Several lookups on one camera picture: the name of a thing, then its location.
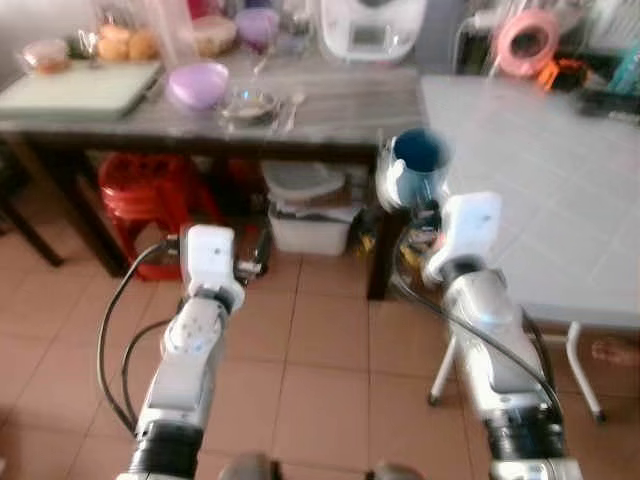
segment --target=white cutting board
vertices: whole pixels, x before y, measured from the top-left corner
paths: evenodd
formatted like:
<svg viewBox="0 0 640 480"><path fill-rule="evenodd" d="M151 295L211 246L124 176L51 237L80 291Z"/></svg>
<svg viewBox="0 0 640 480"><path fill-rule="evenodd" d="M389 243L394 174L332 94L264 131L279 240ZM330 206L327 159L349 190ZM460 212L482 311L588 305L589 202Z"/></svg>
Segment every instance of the white cutting board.
<svg viewBox="0 0 640 480"><path fill-rule="evenodd" d="M131 109L160 64L74 62L52 75L26 75L0 93L0 115L113 119Z"/></svg>

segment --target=white plastic container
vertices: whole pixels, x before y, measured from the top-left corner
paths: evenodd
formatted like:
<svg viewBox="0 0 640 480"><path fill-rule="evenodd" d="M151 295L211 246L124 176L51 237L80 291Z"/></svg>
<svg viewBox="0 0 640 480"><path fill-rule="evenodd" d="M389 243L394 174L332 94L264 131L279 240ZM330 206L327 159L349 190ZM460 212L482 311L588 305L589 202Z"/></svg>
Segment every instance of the white plastic container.
<svg viewBox="0 0 640 480"><path fill-rule="evenodd" d="M193 21L185 0L144 0L149 26L159 40L160 52L169 69L196 63L200 57L193 34Z"/></svg>
<svg viewBox="0 0 640 480"><path fill-rule="evenodd" d="M344 186L345 174L314 162L262 162L269 191L278 199L300 202L327 195Z"/></svg>
<svg viewBox="0 0 640 480"><path fill-rule="evenodd" d="M292 253L342 255L351 224L333 220L277 218L269 208L269 220L278 250Z"/></svg>

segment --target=tiled floor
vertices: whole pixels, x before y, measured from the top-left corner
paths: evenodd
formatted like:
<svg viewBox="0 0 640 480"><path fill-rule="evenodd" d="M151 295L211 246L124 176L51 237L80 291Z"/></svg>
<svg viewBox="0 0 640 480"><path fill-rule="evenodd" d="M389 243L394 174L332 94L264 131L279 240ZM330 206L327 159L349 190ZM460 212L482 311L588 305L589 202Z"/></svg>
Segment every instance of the tiled floor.
<svg viewBox="0 0 640 480"><path fill-rule="evenodd" d="M46 266L14 233L0 238L0 455L2 477L109 480L126 468L131 440L98 391L95 334L115 288L70 228L23 200L67 258ZM180 286L135 283L123 297L107 350L171 315ZM402 302L367 303L357 258L276 254L230 324L198 479L233 455L262 450L292 480L357 480L380 460L433 480L487 478L484 432L452 375L442 404L425 394L445 346L443 325ZM132 363L142 401L159 358L157 335ZM640 478L640 379L583 358L609 422L593 423L561 351L554 354L571 452L585 479ZM119 383L112 380L114 386Z"/></svg>

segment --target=kitchen appliance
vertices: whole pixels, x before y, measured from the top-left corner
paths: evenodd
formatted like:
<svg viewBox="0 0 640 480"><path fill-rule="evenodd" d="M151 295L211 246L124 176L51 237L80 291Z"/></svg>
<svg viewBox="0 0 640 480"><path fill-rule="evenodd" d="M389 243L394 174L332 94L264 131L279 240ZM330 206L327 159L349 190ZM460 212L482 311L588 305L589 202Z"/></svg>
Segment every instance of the kitchen appliance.
<svg viewBox="0 0 640 480"><path fill-rule="evenodd" d="M320 0L320 38L343 60L396 62L418 38L427 0Z"/></svg>

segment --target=purple bowl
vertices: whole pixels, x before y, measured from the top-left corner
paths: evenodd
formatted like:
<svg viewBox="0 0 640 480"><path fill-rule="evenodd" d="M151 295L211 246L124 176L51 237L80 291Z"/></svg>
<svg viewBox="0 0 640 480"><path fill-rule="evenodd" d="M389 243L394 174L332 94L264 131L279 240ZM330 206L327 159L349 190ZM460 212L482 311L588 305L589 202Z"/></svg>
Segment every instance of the purple bowl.
<svg viewBox="0 0 640 480"><path fill-rule="evenodd" d="M216 62L195 63L175 69L169 75L167 95L193 110L214 107L227 90L229 70Z"/></svg>
<svg viewBox="0 0 640 480"><path fill-rule="evenodd" d="M278 34L280 16L271 8L247 8L236 15L235 23L242 40L266 48Z"/></svg>

